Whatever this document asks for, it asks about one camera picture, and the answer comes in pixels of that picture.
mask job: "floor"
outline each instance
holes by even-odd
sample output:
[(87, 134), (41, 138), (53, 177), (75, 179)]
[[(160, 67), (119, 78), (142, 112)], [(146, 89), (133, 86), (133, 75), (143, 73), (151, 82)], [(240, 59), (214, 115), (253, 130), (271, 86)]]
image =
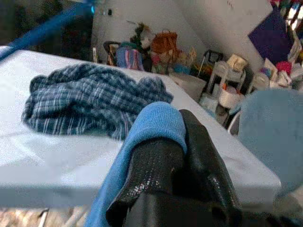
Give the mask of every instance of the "floor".
[[(81, 208), (50, 211), (45, 227), (63, 227), (73, 212)], [(0, 209), (0, 227), (37, 227), (42, 209)], [(288, 196), (276, 200), (273, 213), (277, 216), (303, 219), (303, 186)], [(73, 227), (83, 227), (87, 213)]]

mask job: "brown handbag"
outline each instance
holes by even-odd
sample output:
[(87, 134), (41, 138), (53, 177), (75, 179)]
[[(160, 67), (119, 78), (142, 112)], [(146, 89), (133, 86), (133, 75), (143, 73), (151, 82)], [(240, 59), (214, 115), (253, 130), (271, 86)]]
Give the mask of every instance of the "brown handbag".
[(152, 44), (151, 51), (161, 54), (161, 53), (169, 53), (172, 50), (172, 58), (173, 60), (178, 58), (178, 50), (177, 50), (177, 33), (175, 32), (161, 32), (156, 34)]

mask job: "blue plaid fabric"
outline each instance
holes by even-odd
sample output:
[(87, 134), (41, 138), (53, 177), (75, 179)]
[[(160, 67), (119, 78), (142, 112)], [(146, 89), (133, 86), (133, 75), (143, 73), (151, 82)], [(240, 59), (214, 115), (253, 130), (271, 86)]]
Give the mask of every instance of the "blue plaid fabric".
[(36, 132), (79, 135), (98, 129), (121, 140), (145, 106), (173, 99), (160, 78), (136, 83), (121, 71), (89, 63), (37, 76), (30, 92), (22, 121)]

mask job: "white wall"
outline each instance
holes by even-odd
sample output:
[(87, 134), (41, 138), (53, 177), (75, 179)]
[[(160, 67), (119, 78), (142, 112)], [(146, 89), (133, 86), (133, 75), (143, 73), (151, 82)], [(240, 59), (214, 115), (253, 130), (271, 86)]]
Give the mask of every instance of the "white wall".
[(97, 6), (94, 16), (92, 45), (96, 45), (102, 60), (106, 60), (106, 53), (102, 44), (104, 41), (129, 41), (134, 35), (137, 25), (127, 21), (143, 22), (154, 33), (163, 29), (176, 31), (178, 34), (178, 48), (189, 51), (193, 46), (201, 58), (206, 46), (185, 20), (181, 10), (174, 0), (108, 0), (105, 9), (113, 9), (113, 16), (102, 16), (101, 6)]
[(202, 41), (227, 55), (247, 59), (253, 71), (263, 59), (248, 34), (272, 11), (268, 0), (174, 0)]

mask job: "light blue fabric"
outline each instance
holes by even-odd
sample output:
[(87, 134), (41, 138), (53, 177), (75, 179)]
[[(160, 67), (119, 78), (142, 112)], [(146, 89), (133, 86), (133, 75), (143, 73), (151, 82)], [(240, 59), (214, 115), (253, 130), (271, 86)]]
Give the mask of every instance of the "light blue fabric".
[(180, 144), (184, 152), (186, 129), (181, 113), (170, 104), (156, 102), (146, 106), (135, 120), (121, 151), (103, 182), (91, 207), (85, 227), (108, 227), (106, 210), (123, 187), (127, 176), (131, 151), (142, 141), (165, 137)]
[(239, 140), (280, 178), (285, 195), (303, 184), (303, 94), (254, 92), (241, 104)]

